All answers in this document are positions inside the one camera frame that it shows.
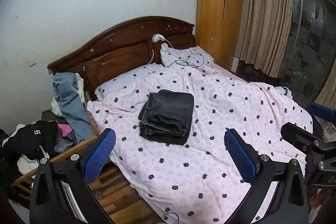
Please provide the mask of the orange wooden wardrobe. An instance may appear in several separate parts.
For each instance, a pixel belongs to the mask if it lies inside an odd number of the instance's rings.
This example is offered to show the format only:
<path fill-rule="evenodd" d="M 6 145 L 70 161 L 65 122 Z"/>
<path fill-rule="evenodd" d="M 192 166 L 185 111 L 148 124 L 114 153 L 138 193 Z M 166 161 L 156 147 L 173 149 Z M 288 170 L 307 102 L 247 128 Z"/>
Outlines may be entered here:
<path fill-rule="evenodd" d="M 230 71 L 237 48 L 244 0 L 197 0 L 196 44 Z"/>

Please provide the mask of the white wall socket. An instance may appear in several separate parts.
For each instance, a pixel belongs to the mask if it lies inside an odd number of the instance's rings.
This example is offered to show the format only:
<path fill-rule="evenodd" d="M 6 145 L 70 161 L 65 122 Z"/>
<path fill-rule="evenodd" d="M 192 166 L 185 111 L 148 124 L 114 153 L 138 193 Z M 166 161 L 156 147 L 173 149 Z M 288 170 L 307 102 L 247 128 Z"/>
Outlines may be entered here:
<path fill-rule="evenodd" d="M 34 59 L 32 59 L 32 60 L 29 61 L 29 67 L 30 68 L 33 67 L 33 66 L 35 66 L 36 64 L 37 64 L 37 62 Z"/>

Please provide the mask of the dark wooden headboard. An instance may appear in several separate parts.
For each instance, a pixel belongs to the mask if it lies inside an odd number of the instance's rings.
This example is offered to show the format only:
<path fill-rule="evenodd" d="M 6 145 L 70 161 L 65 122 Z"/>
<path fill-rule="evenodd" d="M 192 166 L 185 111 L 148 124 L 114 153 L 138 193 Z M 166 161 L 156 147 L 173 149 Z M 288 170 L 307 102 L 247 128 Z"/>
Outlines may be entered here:
<path fill-rule="evenodd" d="M 52 73 L 78 73 L 84 80 L 87 98 L 95 100 L 95 90 L 108 80 L 151 62 L 161 62 L 161 34 L 177 50 L 194 47 L 194 25 L 166 16 L 145 16 L 115 25 L 91 39 L 78 50 L 50 63 Z"/>

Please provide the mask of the blue jeans on pile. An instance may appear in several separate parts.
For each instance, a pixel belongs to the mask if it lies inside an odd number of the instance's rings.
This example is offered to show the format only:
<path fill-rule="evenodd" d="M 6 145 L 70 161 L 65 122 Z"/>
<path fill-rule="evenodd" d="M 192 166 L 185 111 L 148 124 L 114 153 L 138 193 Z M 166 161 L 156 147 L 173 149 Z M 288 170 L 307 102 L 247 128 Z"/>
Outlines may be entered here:
<path fill-rule="evenodd" d="M 84 106 L 84 80 L 78 73 L 56 73 L 53 76 L 54 98 L 58 109 L 75 132 L 77 142 L 94 135 Z"/>

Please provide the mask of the left beige curtain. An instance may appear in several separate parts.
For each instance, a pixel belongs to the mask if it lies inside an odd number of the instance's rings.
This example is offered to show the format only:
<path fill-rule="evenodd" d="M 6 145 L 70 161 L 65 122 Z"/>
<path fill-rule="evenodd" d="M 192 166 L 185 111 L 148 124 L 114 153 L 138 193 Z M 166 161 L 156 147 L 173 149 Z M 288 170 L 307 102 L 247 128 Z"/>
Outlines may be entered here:
<path fill-rule="evenodd" d="M 293 0 L 243 0 L 236 56 L 277 77 L 291 26 Z"/>

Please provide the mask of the wooden chair frame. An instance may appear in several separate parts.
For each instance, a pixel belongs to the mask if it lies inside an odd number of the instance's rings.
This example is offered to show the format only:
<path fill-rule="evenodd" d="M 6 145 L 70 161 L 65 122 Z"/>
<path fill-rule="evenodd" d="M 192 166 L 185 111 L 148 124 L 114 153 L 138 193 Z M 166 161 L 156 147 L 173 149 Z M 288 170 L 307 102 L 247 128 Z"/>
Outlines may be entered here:
<path fill-rule="evenodd" d="M 77 154 L 81 154 L 82 152 L 84 152 L 84 150 L 91 145 L 92 143 L 97 142 L 98 139 L 100 139 L 102 137 L 102 134 L 100 136 L 92 136 L 90 138 L 88 138 L 85 141 L 80 142 L 79 144 L 75 145 L 74 147 L 68 149 L 67 151 L 61 153 L 60 155 L 52 158 L 50 160 L 50 162 L 60 162 L 60 161 L 64 161 L 66 159 L 68 159 L 70 156 L 72 156 L 73 154 L 77 153 Z M 33 169 L 32 171 L 28 172 L 27 174 L 24 174 L 23 176 L 17 178 L 15 180 L 15 182 L 13 182 L 11 184 L 12 188 L 18 187 L 21 190 L 27 192 L 27 193 L 31 193 L 31 190 L 29 190 L 29 188 L 22 186 L 23 182 L 26 182 L 27 184 L 31 184 L 34 182 L 34 176 L 37 174 L 37 168 Z"/>

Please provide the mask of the pink cat-print duvet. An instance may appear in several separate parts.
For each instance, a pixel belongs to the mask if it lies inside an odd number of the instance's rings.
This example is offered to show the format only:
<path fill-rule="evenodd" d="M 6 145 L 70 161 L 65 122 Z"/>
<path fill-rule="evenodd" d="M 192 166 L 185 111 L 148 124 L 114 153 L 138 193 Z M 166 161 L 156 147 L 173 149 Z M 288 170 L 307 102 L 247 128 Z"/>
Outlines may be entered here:
<path fill-rule="evenodd" d="M 148 141 L 138 115 L 150 93 L 161 90 L 194 97 L 190 134 L 184 145 Z M 219 71 L 160 68 L 87 105 L 99 129 L 111 128 L 113 157 L 124 177 L 168 223 L 224 223 L 246 195 L 243 181 L 224 146 L 233 128 L 260 154 L 274 161 L 305 155 L 281 137 L 292 123 L 313 130 L 309 113 L 265 83 L 244 83 Z"/>

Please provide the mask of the dark glass sliding door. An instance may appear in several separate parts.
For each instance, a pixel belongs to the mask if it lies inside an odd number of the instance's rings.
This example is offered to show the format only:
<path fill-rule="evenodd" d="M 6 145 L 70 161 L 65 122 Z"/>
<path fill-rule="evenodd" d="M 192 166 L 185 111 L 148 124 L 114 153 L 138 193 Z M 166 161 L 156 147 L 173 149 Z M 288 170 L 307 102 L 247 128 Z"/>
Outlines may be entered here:
<path fill-rule="evenodd" d="M 306 107 L 317 99 L 335 60 L 335 0 L 293 0 L 280 85 Z"/>

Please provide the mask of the pink cat-print pillow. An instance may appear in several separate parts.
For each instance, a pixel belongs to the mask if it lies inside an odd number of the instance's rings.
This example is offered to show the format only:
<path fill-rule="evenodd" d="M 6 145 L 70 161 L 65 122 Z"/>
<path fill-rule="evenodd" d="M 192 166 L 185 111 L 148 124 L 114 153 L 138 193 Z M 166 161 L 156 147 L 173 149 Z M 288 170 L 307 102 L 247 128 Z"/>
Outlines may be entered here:
<path fill-rule="evenodd" d="M 189 47 L 184 50 L 176 50 L 167 45 L 161 44 L 160 49 L 161 63 L 164 67 L 213 67 L 214 59 L 201 47 Z"/>

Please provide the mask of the black printed garment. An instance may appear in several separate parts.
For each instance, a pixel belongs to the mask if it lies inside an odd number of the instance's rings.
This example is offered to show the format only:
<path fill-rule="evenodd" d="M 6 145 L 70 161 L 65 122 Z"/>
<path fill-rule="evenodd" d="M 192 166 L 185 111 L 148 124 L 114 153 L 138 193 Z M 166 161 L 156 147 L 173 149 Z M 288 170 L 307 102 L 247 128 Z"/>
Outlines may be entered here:
<path fill-rule="evenodd" d="M 53 158 L 57 155 L 54 151 L 57 135 L 57 121 L 37 121 L 11 134 L 3 149 L 18 158 L 25 155 L 29 160 L 40 160 L 45 153 Z"/>

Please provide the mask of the dark grey denim jeans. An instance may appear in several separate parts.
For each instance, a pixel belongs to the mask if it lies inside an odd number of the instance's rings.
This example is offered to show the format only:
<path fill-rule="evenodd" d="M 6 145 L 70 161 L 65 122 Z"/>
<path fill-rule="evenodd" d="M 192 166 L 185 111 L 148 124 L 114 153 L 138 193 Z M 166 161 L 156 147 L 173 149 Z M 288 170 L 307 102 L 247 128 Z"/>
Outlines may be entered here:
<path fill-rule="evenodd" d="M 139 116 L 140 136 L 157 143 L 184 145 L 190 134 L 194 96 L 160 90 L 150 93 Z"/>

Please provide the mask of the beige curtain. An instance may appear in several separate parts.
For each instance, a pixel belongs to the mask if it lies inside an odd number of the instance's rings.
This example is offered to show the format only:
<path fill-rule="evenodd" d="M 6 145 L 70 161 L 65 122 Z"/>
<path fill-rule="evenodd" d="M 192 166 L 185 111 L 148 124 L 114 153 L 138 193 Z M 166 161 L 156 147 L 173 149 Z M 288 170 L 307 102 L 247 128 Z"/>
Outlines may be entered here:
<path fill-rule="evenodd" d="M 317 104 L 335 109 L 336 105 L 336 64 L 333 64 L 329 77 L 324 87 L 319 93 L 316 101 Z"/>
<path fill-rule="evenodd" d="M 293 0 L 243 0 L 236 56 L 277 77 L 291 26 Z"/>

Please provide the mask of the right beige curtain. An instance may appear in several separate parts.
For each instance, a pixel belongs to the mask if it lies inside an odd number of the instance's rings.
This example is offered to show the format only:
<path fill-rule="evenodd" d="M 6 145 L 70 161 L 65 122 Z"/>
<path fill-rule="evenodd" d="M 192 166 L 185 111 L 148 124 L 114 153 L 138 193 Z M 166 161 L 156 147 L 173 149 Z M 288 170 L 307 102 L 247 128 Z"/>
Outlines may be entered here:
<path fill-rule="evenodd" d="M 335 109 L 336 105 L 336 64 L 333 64 L 329 77 L 324 87 L 319 93 L 316 101 L 317 104 Z"/>

